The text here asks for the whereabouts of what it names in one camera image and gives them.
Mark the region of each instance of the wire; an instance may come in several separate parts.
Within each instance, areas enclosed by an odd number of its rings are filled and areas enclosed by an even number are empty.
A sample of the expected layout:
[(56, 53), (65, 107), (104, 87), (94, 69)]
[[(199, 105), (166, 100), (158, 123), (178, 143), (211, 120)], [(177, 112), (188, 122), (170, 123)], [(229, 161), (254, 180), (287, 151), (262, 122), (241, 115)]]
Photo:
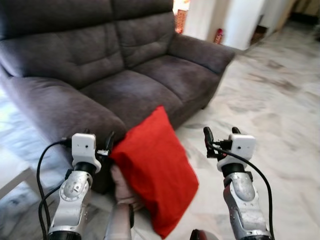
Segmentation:
[(259, 168), (257, 168), (255, 165), (253, 165), (251, 162), (249, 162), (247, 159), (241, 157), (241, 156), (238, 156), (232, 152), (228, 152), (228, 151), (225, 151), (221, 148), (218, 148), (218, 147), (215, 147), (213, 146), (211, 143), (209, 143), (209, 146), (218, 151), (218, 152), (221, 152), (221, 153), (224, 153), (224, 154), (227, 154), (227, 155), (230, 155), (236, 159), (239, 159), (240, 161), (248, 164), (250, 167), (252, 167), (263, 179), (263, 181), (265, 182), (265, 185), (266, 185), (266, 188), (267, 188), (267, 191), (268, 191), (268, 200), (269, 200), (269, 228), (270, 228), (270, 234), (271, 234), (271, 238), (273, 240), (275, 240), (275, 235), (274, 235), (274, 223), (273, 223), (273, 204), (272, 204), (272, 192), (271, 192), (271, 187), (270, 187), (270, 184), (267, 180), (267, 178), (265, 177), (265, 175), (259, 170)]
[(60, 183), (57, 187), (55, 187), (54, 189), (52, 189), (47, 195), (44, 196), (44, 198), (41, 200), (40, 204), (39, 204), (39, 208), (38, 208), (38, 216), (39, 216), (39, 221), (40, 221), (40, 225), (41, 225), (41, 230), (42, 230), (42, 237), (43, 240), (47, 240), (47, 231), (46, 231), (46, 227), (45, 227), (45, 223), (44, 223), (44, 219), (42, 216), (42, 207), (44, 205), (44, 203), (46, 202), (46, 199), (53, 194), (55, 191), (57, 191), (58, 189), (60, 189), (62, 183)]
[(43, 189), (41, 181), (40, 181), (40, 166), (41, 166), (42, 160), (44, 159), (44, 156), (45, 156), (46, 152), (48, 151), (48, 149), (51, 148), (54, 145), (62, 144), (63, 142), (64, 141), (57, 141), (57, 142), (54, 142), (54, 143), (50, 144), (49, 146), (47, 146), (44, 149), (44, 151), (42, 152), (41, 157), (40, 157), (39, 162), (38, 162), (38, 166), (36, 168), (36, 182), (38, 184), (41, 200), (43, 201), (45, 218), (46, 218), (46, 223), (47, 223), (47, 229), (48, 230), (49, 230), (51, 221), (50, 221), (48, 205), (47, 205), (47, 202), (45, 200), (44, 189)]

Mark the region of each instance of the red object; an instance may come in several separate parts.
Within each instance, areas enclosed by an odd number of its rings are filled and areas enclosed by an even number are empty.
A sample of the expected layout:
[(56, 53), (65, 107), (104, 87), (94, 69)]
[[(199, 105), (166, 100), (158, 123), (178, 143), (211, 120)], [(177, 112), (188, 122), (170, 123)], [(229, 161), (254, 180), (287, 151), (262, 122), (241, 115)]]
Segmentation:
[(216, 35), (215, 35), (215, 38), (214, 38), (214, 43), (215, 44), (220, 44), (221, 41), (222, 41), (222, 37), (224, 36), (224, 31), (219, 28), (217, 31), (216, 31)]
[(132, 128), (111, 157), (151, 214), (154, 231), (162, 239), (176, 227), (198, 189), (163, 106)]

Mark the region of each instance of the marble floor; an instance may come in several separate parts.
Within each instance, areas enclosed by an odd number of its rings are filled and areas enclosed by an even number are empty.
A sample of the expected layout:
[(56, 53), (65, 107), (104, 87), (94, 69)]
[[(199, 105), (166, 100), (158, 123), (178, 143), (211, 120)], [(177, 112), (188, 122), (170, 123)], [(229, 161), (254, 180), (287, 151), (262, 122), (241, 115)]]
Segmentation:
[[(274, 234), (277, 240), (320, 239), (320, 44), (310, 28), (289, 24), (238, 55), (208, 107), (177, 131), (200, 185), (198, 192), (167, 240), (189, 239), (194, 228), (234, 240), (223, 199), (223, 176), (216, 161), (205, 157), (202, 128), (216, 139), (227, 138), (232, 126), (253, 135), (257, 146), (252, 162), (268, 178), (273, 192)], [(0, 89), (0, 145), (36, 168), (46, 143)], [(54, 151), (43, 162), (42, 179), (55, 186), (67, 164)], [(260, 205), (268, 216), (268, 196), (253, 172)], [(0, 240), (41, 239), (39, 199), (20, 184), (0, 200)], [(103, 239), (113, 204), (95, 194), (84, 239)], [(53, 202), (53, 211), (57, 202)], [(134, 240), (160, 240), (145, 210), (135, 215)]]

